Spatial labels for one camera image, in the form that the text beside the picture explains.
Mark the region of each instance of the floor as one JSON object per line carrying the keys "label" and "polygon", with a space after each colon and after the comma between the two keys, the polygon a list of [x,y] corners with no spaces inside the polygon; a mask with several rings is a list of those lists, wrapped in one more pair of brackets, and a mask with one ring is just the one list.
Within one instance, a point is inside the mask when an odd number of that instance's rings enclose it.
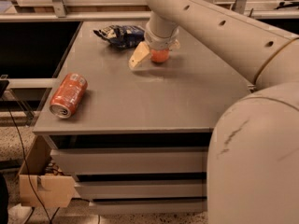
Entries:
{"label": "floor", "polygon": [[[282,0],[249,0],[247,9],[274,9],[279,1]],[[0,10],[6,10],[7,3],[0,3]],[[24,143],[25,152],[28,151],[34,140],[34,135],[30,127],[25,127],[25,116],[21,112],[14,112],[13,116],[19,125],[21,139]],[[0,112],[0,161],[7,159],[22,158],[22,147],[17,130],[8,112]],[[9,191],[9,207],[19,203],[19,180],[18,170],[1,171],[7,181]],[[49,216],[52,217],[56,208],[47,209]],[[27,222],[28,224],[49,223],[45,211],[36,208]],[[126,224],[126,223],[207,223],[207,212],[205,213],[176,213],[176,214],[138,214],[138,215],[116,215],[98,216],[88,207],[88,202],[75,199],[67,208],[60,208],[55,215],[53,223],[101,223],[101,224]]]}

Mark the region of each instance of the can lid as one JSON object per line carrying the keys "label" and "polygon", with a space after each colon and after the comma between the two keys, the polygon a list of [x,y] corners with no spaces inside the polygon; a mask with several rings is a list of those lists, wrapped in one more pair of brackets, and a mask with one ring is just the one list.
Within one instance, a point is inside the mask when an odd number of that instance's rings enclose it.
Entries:
{"label": "can lid", "polygon": [[50,112],[61,119],[67,119],[72,115],[72,112],[67,107],[56,104],[50,106]]}

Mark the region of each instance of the power cord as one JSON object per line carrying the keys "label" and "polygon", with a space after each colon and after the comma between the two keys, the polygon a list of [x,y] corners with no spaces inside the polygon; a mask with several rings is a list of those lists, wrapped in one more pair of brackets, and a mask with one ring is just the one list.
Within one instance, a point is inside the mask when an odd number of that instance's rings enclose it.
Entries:
{"label": "power cord", "polygon": [[25,165],[26,165],[26,168],[27,168],[27,175],[28,175],[28,180],[29,180],[31,189],[32,189],[32,191],[34,192],[34,194],[35,194],[35,196],[37,197],[37,199],[38,199],[38,201],[40,202],[40,204],[42,205],[42,207],[43,207],[43,209],[44,209],[44,211],[45,211],[45,213],[46,213],[46,215],[47,215],[47,218],[48,218],[48,220],[49,220],[49,224],[52,224],[52,220],[53,220],[54,217],[50,218],[49,213],[47,212],[47,209],[46,209],[45,205],[41,202],[40,198],[38,197],[38,195],[37,195],[37,193],[36,193],[36,191],[35,191],[35,189],[34,189],[34,186],[33,186],[32,182],[31,182],[31,178],[30,178],[30,175],[29,175],[29,174],[30,174],[30,172],[29,172],[29,167],[28,167],[28,163],[27,163],[27,160],[26,160],[26,154],[25,154],[24,143],[23,143],[22,138],[21,138],[21,133],[20,133],[19,127],[18,127],[18,125],[17,125],[15,119],[13,118],[13,115],[12,115],[11,110],[10,110],[10,108],[9,108],[8,105],[7,105],[7,110],[8,110],[9,115],[11,116],[12,122],[13,122],[13,124],[14,124],[14,126],[15,126],[15,128],[16,128],[16,130],[17,130],[18,136],[19,136],[19,138],[20,138],[22,155],[23,155],[24,162],[25,162]]}

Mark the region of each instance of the screw hole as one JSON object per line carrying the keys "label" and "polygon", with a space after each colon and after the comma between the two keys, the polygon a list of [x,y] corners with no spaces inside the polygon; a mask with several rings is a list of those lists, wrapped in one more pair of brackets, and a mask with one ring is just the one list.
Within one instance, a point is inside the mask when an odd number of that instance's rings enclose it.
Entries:
{"label": "screw hole", "polygon": [[267,44],[265,44],[267,48],[271,48],[273,45],[274,45],[274,41],[269,41]]}
{"label": "screw hole", "polygon": [[223,20],[222,22],[219,23],[219,26],[224,26],[225,23],[226,23],[226,21]]}

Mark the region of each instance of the table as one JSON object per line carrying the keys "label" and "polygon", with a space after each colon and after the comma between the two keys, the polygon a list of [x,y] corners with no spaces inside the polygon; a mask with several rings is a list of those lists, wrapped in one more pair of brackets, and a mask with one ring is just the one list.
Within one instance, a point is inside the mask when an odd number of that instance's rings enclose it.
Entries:
{"label": "table", "polygon": [[[227,63],[180,29],[164,64],[143,62],[93,30],[147,21],[85,21],[33,129],[101,214],[206,210],[209,139],[221,114],[249,94]],[[88,83],[77,113],[59,119],[49,102],[67,73]]]}

